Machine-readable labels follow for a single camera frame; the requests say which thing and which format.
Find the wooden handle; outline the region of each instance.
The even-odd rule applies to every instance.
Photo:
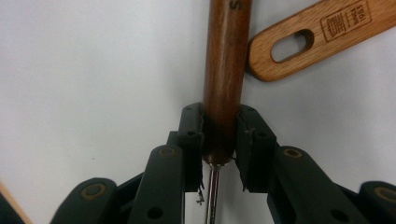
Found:
[[[234,151],[248,51],[251,0],[211,0],[206,49],[203,159],[225,164]]]
[[[263,81],[275,81],[352,47],[396,25],[396,0],[323,0],[257,34],[248,65]],[[303,34],[305,48],[276,62],[273,45]]]

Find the printed label on handle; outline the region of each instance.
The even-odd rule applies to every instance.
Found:
[[[372,19],[367,1],[360,0],[321,19],[320,24],[326,41],[330,42],[370,21]]]

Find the metal shaft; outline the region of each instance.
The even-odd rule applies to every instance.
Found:
[[[216,220],[216,203],[218,200],[219,177],[221,165],[210,164],[209,186],[207,189],[206,224]]]

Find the hole in handle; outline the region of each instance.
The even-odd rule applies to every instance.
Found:
[[[311,49],[314,39],[310,30],[297,31],[276,41],[271,48],[271,56],[275,62],[283,63]]]

